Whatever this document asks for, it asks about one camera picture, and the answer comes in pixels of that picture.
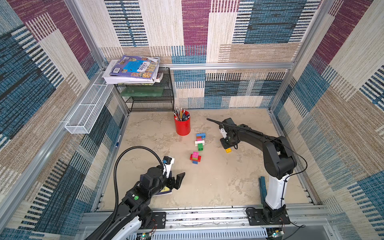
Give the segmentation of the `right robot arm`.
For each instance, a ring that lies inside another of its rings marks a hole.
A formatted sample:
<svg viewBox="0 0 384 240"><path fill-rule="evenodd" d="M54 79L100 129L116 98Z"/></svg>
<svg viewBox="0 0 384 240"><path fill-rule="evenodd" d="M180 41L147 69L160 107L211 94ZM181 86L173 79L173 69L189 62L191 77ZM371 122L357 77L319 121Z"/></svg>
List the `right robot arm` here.
<svg viewBox="0 0 384 240"><path fill-rule="evenodd" d="M264 167L269 174L263 214L267 222L279 218L285 213L288 180L297 166L287 139L265 135L246 125L236 125L231 118L219 122L219 129L224 149L236 149L240 142L246 142L263 152Z"/></svg>

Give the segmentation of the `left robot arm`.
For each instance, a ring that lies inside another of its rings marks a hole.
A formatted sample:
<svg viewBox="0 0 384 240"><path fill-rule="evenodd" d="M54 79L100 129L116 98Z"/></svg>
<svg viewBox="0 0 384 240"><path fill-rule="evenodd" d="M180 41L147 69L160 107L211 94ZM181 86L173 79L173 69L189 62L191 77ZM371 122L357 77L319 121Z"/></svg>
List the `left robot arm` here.
<svg viewBox="0 0 384 240"><path fill-rule="evenodd" d="M113 213L87 239L124 240L142 225L149 225L153 213L149 207L152 197L164 187L178 190L185 175L181 173L176 178L166 178L160 168L149 168L142 179L126 192Z"/></svg>

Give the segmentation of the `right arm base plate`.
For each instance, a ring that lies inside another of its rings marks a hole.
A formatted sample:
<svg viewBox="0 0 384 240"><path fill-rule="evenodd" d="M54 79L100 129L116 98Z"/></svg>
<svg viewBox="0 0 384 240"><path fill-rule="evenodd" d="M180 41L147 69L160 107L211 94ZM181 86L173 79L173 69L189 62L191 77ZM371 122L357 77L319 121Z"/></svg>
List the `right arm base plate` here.
<svg viewBox="0 0 384 240"><path fill-rule="evenodd" d="M286 206L272 210L268 206L263 209L246 208L250 226L289 225L291 223Z"/></svg>

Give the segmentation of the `white lego brick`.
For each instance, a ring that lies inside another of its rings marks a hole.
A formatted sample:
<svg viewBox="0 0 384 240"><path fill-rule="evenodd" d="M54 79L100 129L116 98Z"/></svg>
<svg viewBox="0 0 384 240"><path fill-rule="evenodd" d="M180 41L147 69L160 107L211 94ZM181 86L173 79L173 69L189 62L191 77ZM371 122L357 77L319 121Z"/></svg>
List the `white lego brick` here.
<svg viewBox="0 0 384 240"><path fill-rule="evenodd" d="M205 141L204 141L204 140L195 141L195 146L198 146L199 144L201 144L202 146L204 146L204 145L205 145Z"/></svg>

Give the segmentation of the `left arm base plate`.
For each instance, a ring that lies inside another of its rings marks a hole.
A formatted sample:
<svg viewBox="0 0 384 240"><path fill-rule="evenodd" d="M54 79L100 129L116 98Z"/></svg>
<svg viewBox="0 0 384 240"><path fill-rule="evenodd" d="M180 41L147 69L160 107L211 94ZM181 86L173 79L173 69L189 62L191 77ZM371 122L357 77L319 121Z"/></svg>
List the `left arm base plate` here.
<svg viewBox="0 0 384 240"><path fill-rule="evenodd" d="M139 230L142 229L164 229L166 227L166 212L151 212L147 214L139 214L139 220L141 221L141 226Z"/></svg>

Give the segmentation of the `red lego brick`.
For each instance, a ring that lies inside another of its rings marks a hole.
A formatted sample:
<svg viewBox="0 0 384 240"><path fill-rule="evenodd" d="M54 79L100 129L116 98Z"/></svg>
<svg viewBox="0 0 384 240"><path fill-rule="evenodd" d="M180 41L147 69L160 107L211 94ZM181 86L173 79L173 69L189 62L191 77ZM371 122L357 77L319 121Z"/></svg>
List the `red lego brick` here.
<svg viewBox="0 0 384 240"><path fill-rule="evenodd" d="M201 161L201 156L199 156L199 155L195 156L195 155L191 154L191 155L190 155L190 160L191 160L193 163L197 164L198 162Z"/></svg>

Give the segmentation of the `light blue lego brick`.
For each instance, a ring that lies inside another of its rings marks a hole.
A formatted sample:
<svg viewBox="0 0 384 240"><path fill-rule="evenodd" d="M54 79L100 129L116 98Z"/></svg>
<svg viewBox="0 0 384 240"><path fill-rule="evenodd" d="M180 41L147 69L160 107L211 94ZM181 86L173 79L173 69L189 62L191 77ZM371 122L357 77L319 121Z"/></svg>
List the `light blue lego brick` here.
<svg viewBox="0 0 384 240"><path fill-rule="evenodd" d="M205 139L206 138L206 134L205 133L196 134L196 137L197 137L197 139Z"/></svg>

